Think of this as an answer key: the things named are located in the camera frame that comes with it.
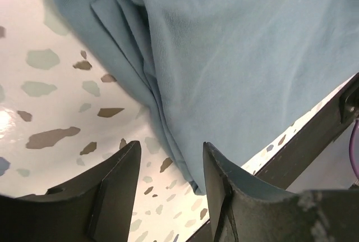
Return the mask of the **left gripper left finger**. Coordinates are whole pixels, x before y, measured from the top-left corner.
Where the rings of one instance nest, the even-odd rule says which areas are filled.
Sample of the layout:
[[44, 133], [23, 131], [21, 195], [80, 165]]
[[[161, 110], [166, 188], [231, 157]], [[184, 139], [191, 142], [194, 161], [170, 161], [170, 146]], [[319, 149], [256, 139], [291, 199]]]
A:
[[1, 241], [127, 241], [140, 163], [131, 141], [44, 195], [1, 196]]

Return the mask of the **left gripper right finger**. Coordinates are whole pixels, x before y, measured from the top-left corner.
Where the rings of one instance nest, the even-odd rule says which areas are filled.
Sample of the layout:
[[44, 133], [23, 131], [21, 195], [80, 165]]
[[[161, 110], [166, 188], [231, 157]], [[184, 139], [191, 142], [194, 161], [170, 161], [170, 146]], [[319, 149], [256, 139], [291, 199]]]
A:
[[358, 241], [358, 190], [291, 193], [203, 144], [214, 241]]

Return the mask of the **blue t-shirt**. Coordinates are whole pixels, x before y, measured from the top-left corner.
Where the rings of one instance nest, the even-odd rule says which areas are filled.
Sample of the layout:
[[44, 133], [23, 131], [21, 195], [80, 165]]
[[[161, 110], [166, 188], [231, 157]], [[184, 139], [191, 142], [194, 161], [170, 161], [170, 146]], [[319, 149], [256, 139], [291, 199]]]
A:
[[53, 0], [198, 195], [358, 72], [358, 0]]

